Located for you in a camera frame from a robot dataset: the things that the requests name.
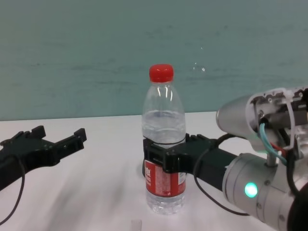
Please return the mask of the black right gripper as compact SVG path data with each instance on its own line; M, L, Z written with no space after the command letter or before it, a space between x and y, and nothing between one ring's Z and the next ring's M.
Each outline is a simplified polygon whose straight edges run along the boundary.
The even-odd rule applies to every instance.
M161 147L151 139L143 139L143 174L145 174L145 161L153 161L163 168L164 173L193 174L196 164L196 177L214 188L222 191L223 177L227 166L237 156L218 148L215 139L209 139L201 134L186 133L185 143L170 149Z

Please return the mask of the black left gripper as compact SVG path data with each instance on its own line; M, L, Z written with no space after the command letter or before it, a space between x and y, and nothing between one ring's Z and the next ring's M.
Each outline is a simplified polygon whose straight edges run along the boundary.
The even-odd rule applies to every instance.
M73 153L84 149L87 140L84 128L56 143L44 140L44 126L31 131L20 131L10 139L0 142L0 189L40 167L52 167Z

